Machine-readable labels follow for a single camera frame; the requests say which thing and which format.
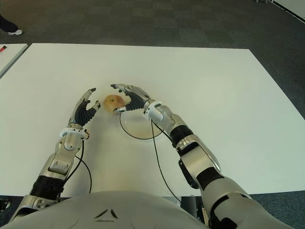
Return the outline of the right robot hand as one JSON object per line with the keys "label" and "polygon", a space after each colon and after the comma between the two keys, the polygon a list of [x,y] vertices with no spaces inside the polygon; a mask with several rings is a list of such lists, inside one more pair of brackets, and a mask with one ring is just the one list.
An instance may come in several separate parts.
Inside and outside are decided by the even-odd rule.
{"label": "right robot hand", "polygon": [[114,112],[126,112],[143,109],[146,102],[150,100],[150,96],[138,86],[118,83],[111,84],[111,87],[118,89],[120,93],[124,93],[131,99],[126,105],[115,108]]}

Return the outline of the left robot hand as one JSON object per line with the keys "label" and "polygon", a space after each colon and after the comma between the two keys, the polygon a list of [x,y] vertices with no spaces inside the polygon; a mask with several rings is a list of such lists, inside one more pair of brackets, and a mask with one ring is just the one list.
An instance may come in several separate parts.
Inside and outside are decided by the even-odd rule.
{"label": "left robot hand", "polygon": [[101,107],[101,103],[98,100],[90,109],[87,109],[87,105],[91,102],[89,97],[95,91],[96,88],[91,88],[81,96],[69,118],[68,126],[72,127],[72,125],[79,125],[84,127],[95,116],[96,112]]}

